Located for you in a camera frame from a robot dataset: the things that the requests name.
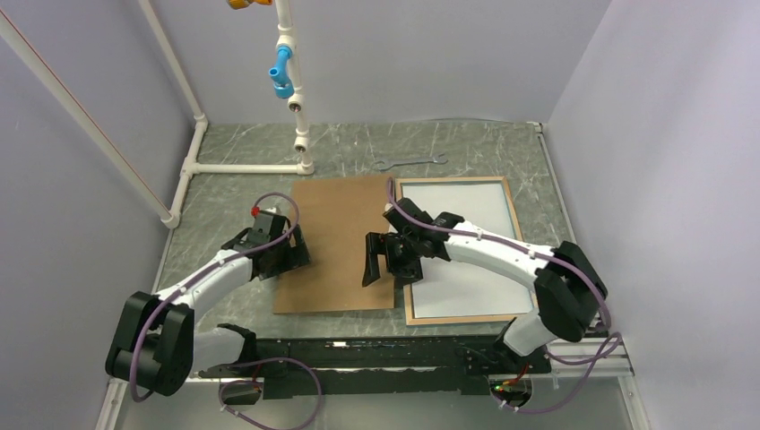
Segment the brown wooden backing board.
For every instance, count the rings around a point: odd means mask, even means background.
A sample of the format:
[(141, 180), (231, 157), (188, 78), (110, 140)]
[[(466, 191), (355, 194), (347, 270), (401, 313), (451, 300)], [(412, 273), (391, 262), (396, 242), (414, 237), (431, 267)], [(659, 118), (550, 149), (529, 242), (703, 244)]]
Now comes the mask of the brown wooden backing board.
[(299, 225), (311, 263), (280, 275), (274, 314), (384, 310), (394, 306), (393, 278), (364, 288), (365, 237), (384, 233), (389, 175), (306, 179), (290, 196), (299, 207)]

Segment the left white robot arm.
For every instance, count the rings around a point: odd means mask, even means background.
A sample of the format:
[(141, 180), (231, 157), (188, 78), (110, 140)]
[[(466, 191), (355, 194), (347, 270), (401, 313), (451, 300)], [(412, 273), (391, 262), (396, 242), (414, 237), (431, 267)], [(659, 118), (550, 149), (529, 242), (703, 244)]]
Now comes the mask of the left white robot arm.
[(267, 280), (310, 263), (297, 221), (258, 211), (202, 268), (158, 294), (125, 301), (105, 371), (149, 394), (170, 396), (191, 374), (224, 365), (236, 376), (256, 367), (256, 335), (232, 323), (198, 333), (195, 325), (221, 299), (252, 280)]

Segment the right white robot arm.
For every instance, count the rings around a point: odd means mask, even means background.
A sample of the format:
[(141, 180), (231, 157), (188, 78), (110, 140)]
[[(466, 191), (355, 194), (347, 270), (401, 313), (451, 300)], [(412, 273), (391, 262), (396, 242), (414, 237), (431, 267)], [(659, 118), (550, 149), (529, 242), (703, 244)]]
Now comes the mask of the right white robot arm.
[(390, 201), (383, 216), (392, 231), (366, 234), (363, 286), (379, 279), (383, 256), (397, 287), (422, 280), (421, 261), (429, 258), (474, 265), (534, 293), (536, 307), (498, 335), (494, 359), (506, 372), (518, 370), (530, 354), (555, 340), (582, 340), (595, 317), (608, 316), (603, 307), (608, 291), (575, 243), (527, 244), (451, 212), (433, 218), (409, 198)]

